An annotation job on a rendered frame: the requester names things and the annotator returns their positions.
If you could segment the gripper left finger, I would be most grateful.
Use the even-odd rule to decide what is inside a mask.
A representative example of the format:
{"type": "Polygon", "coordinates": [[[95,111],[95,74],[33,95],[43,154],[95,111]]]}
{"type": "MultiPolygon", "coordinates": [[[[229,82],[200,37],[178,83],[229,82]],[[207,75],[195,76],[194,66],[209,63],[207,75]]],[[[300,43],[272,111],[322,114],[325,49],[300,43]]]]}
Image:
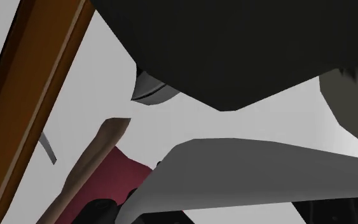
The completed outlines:
{"type": "Polygon", "coordinates": [[[71,224],[115,224],[123,204],[113,199],[95,199],[88,202],[71,224]]]}

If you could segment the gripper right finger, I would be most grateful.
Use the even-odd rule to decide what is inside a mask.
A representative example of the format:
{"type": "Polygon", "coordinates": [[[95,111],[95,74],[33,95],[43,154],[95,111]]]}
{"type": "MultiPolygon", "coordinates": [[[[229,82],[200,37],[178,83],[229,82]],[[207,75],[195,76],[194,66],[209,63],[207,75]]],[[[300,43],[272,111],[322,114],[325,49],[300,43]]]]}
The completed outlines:
{"type": "Polygon", "coordinates": [[[306,224],[358,224],[358,198],[293,202],[306,224]]]}

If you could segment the dark red flat object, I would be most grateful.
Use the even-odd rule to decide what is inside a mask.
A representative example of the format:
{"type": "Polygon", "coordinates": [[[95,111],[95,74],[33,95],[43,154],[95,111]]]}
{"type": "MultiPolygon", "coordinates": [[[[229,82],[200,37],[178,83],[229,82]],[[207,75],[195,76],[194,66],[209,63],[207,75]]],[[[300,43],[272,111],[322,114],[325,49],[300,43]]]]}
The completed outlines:
{"type": "Polygon", "coordinates": [[[94,199],[124,203],[128,193],[140,186],[152,169],[113,148],[72,198],[55,224],[71,224],[82,208],[94,199]]]}

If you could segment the brown wooden stick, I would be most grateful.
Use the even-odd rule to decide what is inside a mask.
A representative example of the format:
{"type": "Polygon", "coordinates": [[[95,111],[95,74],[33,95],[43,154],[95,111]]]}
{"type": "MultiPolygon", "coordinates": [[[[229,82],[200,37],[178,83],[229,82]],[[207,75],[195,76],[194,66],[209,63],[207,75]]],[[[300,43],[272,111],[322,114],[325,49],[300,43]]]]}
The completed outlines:
{"type": "Polygon", "coordinates": [[[68,174],[60,194],[36,224],[55,224],[64,209],[124,135],[129,118],[108,118],[68,174]]]}

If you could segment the thin grey curved strip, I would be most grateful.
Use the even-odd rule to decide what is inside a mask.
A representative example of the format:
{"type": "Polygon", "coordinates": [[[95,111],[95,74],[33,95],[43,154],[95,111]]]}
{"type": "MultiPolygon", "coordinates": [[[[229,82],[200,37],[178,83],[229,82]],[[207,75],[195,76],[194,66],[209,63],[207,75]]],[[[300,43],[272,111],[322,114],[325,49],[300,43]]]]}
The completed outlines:
{"type": "Polygon", "coordinates": [[[48,155],[49,159],[51,160],[52,164],[55,165],[57,158],[56,158],[56,156],[53,152],[53,149],[50,145],[50,142],[44,132],[41,133],[38,141],[42,145],[42,147],[45,149],[45,152],[48,155]]]}

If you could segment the pale grey curved object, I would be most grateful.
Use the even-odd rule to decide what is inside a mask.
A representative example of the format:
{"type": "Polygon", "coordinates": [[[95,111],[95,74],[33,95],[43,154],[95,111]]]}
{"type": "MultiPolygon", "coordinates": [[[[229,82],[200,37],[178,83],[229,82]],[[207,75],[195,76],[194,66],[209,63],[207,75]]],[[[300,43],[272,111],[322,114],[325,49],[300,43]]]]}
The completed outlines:
{"type": "Polygon", "coordinates": [[[358,158],[250,139],[173,147],[124,203],[116,224],[144,213],[358,197],[358,158]]]}

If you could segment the grey-beige block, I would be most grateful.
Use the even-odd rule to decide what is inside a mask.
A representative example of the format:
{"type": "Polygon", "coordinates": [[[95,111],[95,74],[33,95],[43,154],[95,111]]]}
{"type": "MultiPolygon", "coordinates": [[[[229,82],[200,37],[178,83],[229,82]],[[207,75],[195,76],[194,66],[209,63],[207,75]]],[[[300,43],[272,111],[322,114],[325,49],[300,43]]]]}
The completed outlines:
{"type": "Polygon", "coordinates": [[[319,76],[319,86],[337,122],[358,139],[358,72],[353,80],[332,70],[319,76]]]}

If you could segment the orange-brown wooden furniture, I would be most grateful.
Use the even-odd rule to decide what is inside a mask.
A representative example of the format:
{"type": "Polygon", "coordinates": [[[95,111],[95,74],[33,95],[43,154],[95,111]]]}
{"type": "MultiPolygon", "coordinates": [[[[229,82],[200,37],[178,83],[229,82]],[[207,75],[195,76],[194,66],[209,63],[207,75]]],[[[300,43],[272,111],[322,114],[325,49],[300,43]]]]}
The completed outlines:
{"type": "Polygon", "coordinates": [[[94,13],[90,0],[20,0],[0,53],[0,224],[94,13]]]}

